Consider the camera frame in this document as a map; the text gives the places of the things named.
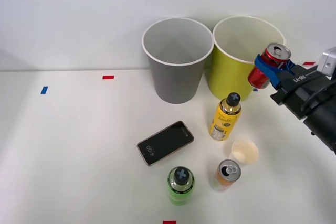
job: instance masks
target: smartphone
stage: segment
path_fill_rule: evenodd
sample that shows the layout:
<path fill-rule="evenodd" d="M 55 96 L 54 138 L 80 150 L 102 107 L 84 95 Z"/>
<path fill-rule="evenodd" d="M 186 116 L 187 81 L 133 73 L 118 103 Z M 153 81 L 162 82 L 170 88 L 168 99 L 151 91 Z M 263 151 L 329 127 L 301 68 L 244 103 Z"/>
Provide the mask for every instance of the smartphone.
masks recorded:
<path fill-rule="evenodd" d="M 178 121 L 138 143 L 138 149 L 148 166 L 167 157 L 194 141 L 194 136 L 182 121 Z"/>

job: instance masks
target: red soda can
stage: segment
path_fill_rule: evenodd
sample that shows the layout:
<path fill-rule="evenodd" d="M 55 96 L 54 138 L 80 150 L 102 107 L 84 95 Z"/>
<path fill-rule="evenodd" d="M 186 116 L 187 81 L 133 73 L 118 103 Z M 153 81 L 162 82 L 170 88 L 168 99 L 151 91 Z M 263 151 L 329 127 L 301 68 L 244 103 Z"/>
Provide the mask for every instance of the red soda can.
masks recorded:
<path fill-rule="evenodd" d="M 291 52 L 282 44 L 269 44 L 261 55 L 261 59 L 268 65 L 282 69 L 286 66 Z M 247 78 L 248 82 L 257 89 L 264 89 L 270 83 L 269 78 L 263 74 L 256 66 L 253 67 Z"/>

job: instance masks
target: paper cup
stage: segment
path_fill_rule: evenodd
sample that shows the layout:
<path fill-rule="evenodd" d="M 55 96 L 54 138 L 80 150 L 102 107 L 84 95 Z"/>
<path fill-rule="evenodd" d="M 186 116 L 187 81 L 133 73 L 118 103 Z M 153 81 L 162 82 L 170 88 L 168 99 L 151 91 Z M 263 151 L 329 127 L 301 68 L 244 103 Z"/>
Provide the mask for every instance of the paper cup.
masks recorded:
<path fill-rule="evenodd" d="M 202 23 L 168 18 L 144 32 L 142 47 L 158 96 L 169 103 L 184 103 L 195 95 L 214 43 L 211 31 Z"/>
<path fill-rule="evenodd" d="M 213 30 L 215 49 L 208 85 L 219 99 L 231 92 L 242 100 L 251 93 L 247 77 L 254 60 L 269 43 L 285 45 L 282 32 L 271 23 L 256 17 L 234 16 L 220 21 Z"/>
<path fill-rule="evenodd" d="M 236 161 L 240 167 L 255 163 L 259 159 L 258 147 L 250 140 L 235 141 L 229 159 Z"/>

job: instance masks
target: can lid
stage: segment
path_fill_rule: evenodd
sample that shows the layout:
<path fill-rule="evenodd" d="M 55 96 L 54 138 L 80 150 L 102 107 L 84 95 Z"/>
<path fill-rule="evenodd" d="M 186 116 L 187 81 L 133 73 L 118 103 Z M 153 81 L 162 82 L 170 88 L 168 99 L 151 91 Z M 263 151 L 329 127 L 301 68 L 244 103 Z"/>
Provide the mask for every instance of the can lid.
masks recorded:
<path fill-rule="evenodd" d="M 240 95 L 238 93 L 230 93 L 226 99 L 226 103 L 231 107 L 236 107 L 239 105 Z"/>
<path fill-rule="evenodd" d="M 187 184 L 189 181 L 188 169 L 183 166 L 179 166 L 174 173 L 174 180 L 178 185 L 181 186 Z"/>
<path fill-rule="evenodd" d="M 268 56 L 278 60 L 288 60 L 292 53 L 287 47 L 279 43 L 271 43 L 267 46 Z"/>
<path fill-rule="evenodd" d="M 218 169 L 220 171 L 220 175 L 227 181 L 237 181 L 241 176 L 239 165 L 231 159 L 222 161 L 219 164 Z"/>

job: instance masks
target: soda can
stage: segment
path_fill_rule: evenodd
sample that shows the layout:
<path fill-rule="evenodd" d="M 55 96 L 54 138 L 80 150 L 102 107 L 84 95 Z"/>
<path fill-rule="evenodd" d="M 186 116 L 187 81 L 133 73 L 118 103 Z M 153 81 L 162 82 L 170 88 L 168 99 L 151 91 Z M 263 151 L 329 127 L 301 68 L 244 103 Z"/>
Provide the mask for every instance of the soda can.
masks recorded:
<path fill-rule="evenodd" d="M 235 126 L 241 113 L 240 95 L 230 93 L 220 101 L 209 129 L 210 136 L 217 141 L 226 140 Z"/>
<path fill-rule="evenodd" d="M 265 48 L 261 54 L 261 59 L 266 64 L 282 69 L 286 66 L 287 61 L 291 56 L 291 52 L 287 47 L 279 43 L 271 43 Z M 256 66 L 253 67 L 247 78 L 248 82 L 257 89 L 264 89 L 269 85 L 269 78 L 264 75 Z"/>
<path fill-rule="evenodd" d="M 240 175 L 241 170 L 239 165 L 231 159 L 226 159 L 219 164 L 215 175 L 212 177 L 211 187 L 215 191 L 225 191 L 234 182 L 239 180 Z"/>
<path fill-rule="evenodd" d="M 186 167 L 178 166 L 168 173 L 169 200 L 175 205 L 185 204 L 194 190 L 195 178 Z"/>

